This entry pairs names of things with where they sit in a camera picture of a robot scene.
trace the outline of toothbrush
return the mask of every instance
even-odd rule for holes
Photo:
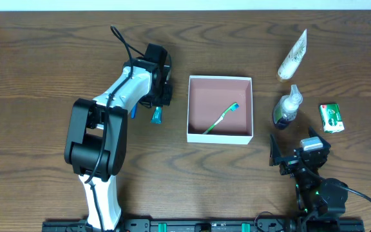
[[[239,107],[239,105],[237,104],[237,102],[234,102],[230,107],[228,107],[223,113],[222,115],[220,116],[220,118],[213,124],[210,126],[210,128],[208,128],[204,133],[203,135],[207,135],[218,123],[220,123],[223,119],[224,119],[224,115],[228,112],[228,111],[234,111],[234,110],[237,110]]]

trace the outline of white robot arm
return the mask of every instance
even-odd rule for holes
[[[116,175],[126,152],[128,112],[137,102],[148,106],[169,105],[172,87],[167,80],[171,67],[164,65],[166,57],[167,52],[161,46],[149,44],[145,56],[135,59],[133,64],[126,63],[121,76],[107,91],[92,101],[79,99],[73,106],[64,158],[84,185],[89,210],[87,222],[94,230],[114,231],[120,220]],[[107,109],[110,93],[116,88]],[[106,111],[108,120],[104,120]],[[107,123],[104,137],[86,133],[86,128],[103,130],[104,121]],[[104,151],[95,169],[103,140]]]

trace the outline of wood grain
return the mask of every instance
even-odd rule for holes
[[[139,50],[162,44],[173,57],[173,102],[161,125],[152,111],[129,120],[118,176],[125,213],[155,218],[255,217],[295,210],[294,181],[268,166],[269,134],[284,152],[321,131],[318,105],[336,102],[346,130],[323,134],[321,169],[371,197],[371,11],[0,12],[0,231],[40,231],[49,218],[87,214],[84,190],[63,159],[73,102],[107,89],[127,60],[109,26]],[[276,71],[308,29],[292,80]],[[252,77],[254,138],[248,146],[186,142],[191,74]],[[296,83],[298,118],[276,131],[271,111]],[[349,195],[346,216],[371,228],[371,204]]]

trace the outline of pump bottle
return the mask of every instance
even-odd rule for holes
[[[279,129],[285,129],[297,115],[299,105],[303,101],[297,85],[292,84],[290,95],[284,95],[273,109],[273,123]]]

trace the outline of open cardboard box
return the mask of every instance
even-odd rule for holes
[[[234,102],[239,108],[203,135]],[[187,113],[187,142],[248,144],[253,137],[251,78],[190,76]]]

